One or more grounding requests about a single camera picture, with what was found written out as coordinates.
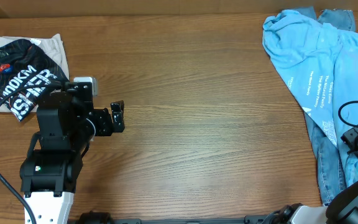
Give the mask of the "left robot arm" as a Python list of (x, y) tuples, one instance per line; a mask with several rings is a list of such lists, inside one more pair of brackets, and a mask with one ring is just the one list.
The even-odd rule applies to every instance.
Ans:
[(124, 131), (124, 102), (95, 109), (91, 96), (51, 93), (40, 101), (37, 120), (39, 131), (20, 168), (21, 190), (29, 206), (25, 221), (66, 223), (90, 142)]

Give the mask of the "blue denim jeans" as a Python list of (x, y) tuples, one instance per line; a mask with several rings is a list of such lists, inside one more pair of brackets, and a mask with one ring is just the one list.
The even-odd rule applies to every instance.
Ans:
[[(351, 10), (325, 9), (319, 17), (316, 16), (314, 7), (299, 7), (300, 14), (317, 20), (319, 23), (330, 23), (332, 26), (355, 31), (356, 22)], [(317, 161), (317, 180), (324, 206), (328, 206), (332, 200), (346, 189), (346, 180), (342, 163), (337, 148), (332, 144), (323, 130), (305, 113), (305, 122), (312, 150)]]

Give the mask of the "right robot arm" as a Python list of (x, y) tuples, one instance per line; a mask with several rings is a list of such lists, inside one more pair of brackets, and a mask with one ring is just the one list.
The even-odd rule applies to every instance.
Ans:
[[(341, 139), (351, 152), (358, 152), (358, 125), (346, 131)], [(358, 181), (338, 194), (327, 207), (308, 207), (300, 203), (286, 205), (269, 214), (264, 223), (277, 224), (358, 224)]]

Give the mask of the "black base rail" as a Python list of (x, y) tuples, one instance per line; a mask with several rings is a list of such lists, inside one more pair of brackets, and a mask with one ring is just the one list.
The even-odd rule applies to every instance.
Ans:
[(244, 218), (202, 218), (202, 219), (163, 219), (141, 220), (139, 218), (115, 219), (107, 212), (82, 213), (77, 220), (68, 224), (261, 224), (274, 223), (275, 214), (246, 215)]

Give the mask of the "beige folded garment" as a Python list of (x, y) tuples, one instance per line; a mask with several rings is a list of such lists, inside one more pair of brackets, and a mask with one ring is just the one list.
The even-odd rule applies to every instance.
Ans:
[(46, 55), (48, 55), (57, 65), (60, 66), (67, 79), (70, 78), (68, 62), (60, 34), (55, 34), (49, 39), (0, 36), (0, 47), (19, 39), (29, 40), (31, 43), (40, 47)]

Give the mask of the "black printed t-shirt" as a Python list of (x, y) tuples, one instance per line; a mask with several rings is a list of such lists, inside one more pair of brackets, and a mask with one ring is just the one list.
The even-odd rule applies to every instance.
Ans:
[(53, 92), (39, 85), (68, 80), (60, 66), (29, 40), (19, 39), (0, 47), (0, 101), (20, 88), (35, 86), (10, 97), (0, 112), (11, 112), (22, 121), (35, 111), (39, 98)]

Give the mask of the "light blue t-shirt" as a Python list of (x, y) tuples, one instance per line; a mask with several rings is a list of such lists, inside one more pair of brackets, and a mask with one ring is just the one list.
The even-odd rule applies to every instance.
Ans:
[(337, 148), (346, 186), (358, 158), (341, 136), (358, 123), (358, 33), (286, 9), (266, 18), (262, 45), (298, 104)]

